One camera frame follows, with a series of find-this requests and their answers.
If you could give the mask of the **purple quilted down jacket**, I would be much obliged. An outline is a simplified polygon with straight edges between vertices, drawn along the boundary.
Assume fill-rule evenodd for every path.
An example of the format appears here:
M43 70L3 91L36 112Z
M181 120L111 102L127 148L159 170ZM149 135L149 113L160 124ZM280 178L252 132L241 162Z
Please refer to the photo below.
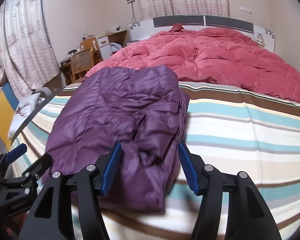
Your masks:
M86 78L53 124L45 151L55 171L79 172L121 144L123 155L104 209L164 212L177 178L178 144L186 133L189 96L160 65L103 68Z

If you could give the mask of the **white deer print pillow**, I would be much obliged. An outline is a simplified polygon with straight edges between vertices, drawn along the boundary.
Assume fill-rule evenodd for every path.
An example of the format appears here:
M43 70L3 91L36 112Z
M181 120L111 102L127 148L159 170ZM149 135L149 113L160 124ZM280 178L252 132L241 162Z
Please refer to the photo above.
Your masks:
M7 134L7 139L12 140L18 128L23 124L26 118L34 111L37 106L40 94L31 94L21 99L14 112L12 122Z

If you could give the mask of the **striped bed sheet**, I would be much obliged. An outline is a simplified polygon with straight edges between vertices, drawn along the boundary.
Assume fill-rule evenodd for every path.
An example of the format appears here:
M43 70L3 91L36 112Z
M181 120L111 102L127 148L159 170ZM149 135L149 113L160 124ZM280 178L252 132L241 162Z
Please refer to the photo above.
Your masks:
M300 104L207 82L180 82L189 95L185 142L223 173L246 173L282 239L300 238ZM183 171L163 213L104 211L111 239L190 239L201 198Z

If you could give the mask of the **side window curtain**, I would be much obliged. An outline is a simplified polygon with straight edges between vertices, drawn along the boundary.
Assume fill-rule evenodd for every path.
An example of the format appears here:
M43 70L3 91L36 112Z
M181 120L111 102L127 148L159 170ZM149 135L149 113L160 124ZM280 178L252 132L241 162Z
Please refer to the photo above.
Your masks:
M0 90L18 99L60 74L47 34L42 0L4 0L0 6Z

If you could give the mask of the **wooden desk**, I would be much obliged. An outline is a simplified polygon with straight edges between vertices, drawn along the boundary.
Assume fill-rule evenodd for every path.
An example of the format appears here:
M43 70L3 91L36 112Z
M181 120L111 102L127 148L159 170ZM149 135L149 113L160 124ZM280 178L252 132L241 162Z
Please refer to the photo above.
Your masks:
M61 72L65 76L66 85L70 85L72 83L72 74L71 74L71 64L70 59L63 60L61 62Z

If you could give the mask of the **red pink quilted duvet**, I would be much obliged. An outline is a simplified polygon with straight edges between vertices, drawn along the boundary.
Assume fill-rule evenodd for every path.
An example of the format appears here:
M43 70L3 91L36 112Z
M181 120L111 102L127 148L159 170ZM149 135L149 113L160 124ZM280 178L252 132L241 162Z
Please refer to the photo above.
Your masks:
M165 65L180 81L229 85L300 103L300 73L250 37L226 28L186 30L175 24L95 65L142 69Z

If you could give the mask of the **wooden chair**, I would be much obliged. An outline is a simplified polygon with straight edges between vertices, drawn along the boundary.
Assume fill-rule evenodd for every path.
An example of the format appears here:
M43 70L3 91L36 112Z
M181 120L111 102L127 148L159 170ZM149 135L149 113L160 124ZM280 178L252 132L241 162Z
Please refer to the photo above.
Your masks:
M93 48L84 49L72 55L70 59L71 81L77 80L76 76L82 77L83 73L87 73L94 66L94 50Z

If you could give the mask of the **bedside lamp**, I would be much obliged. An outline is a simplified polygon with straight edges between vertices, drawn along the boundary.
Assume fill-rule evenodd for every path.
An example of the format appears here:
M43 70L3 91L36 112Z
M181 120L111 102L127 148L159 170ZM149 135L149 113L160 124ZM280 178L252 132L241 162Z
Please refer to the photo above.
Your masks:
M260 33L256 33L255 34L255 42L258 44L259 47L261 48L265 48L265 42L264 42L264 38L263 35Z

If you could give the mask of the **white grey bed headboard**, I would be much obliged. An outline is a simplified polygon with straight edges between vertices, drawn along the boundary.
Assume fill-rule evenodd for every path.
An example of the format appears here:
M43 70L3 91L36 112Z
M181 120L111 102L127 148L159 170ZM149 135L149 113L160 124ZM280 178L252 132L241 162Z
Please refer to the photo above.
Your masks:
M269 29L259 27L253 23L234 18L209 15L175 15L155 17L129 25L129 36L132 41L145 40L160 31L168 31L173 25L181 24L187 30L199 31L204 28L228 28L239 31L255 41L255 34L263 35L265 49L275 51L275 33Z

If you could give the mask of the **wall power socket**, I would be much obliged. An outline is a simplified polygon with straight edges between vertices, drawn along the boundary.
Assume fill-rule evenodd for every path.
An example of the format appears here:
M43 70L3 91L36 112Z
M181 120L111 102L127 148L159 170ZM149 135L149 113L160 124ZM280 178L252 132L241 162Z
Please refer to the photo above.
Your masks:
M249 9L249 8L246 8L246 7L239 7L239 10L241 12L245 12L245 13L248 13L248 14L252 14L252 10Z

